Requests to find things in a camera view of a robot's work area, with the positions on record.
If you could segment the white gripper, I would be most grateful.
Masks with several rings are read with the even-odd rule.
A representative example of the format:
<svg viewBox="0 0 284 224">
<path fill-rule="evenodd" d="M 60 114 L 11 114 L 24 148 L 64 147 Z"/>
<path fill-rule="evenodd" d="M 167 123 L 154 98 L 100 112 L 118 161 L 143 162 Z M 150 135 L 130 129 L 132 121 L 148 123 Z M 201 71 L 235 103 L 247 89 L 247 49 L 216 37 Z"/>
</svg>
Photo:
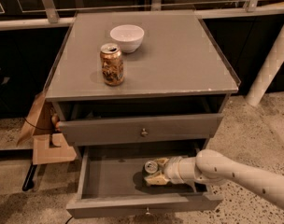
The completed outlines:
<svg viewBox="0 0 284 224">
<path fill-rule="evenodd" d="M 172 184 L 190 185 L 196 179 L 195 158 L 181 156 L 155 159 L 158 166 L 163 169 L 163 174 L 153 174 L 144 177 L 148 186 L 165 186 Z"/>
</svg>

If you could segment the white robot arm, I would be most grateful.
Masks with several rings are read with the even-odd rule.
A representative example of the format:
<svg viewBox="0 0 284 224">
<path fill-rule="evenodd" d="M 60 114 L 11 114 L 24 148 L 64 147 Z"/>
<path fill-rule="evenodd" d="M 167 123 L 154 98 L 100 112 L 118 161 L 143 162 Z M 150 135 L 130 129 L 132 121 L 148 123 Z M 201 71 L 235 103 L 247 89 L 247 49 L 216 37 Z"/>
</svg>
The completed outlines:
<svg viewBox="0 0 284 224">
<path fill-rule="evenodd" d="M 225 180 L 255 193 L 284 210 L 284 175 L 233 161 L 219 152 L 203 149 L 195 157 L 181 156 L 147 161 L 143 178 L 149 186 L 217 185 Z"/>
</svg>

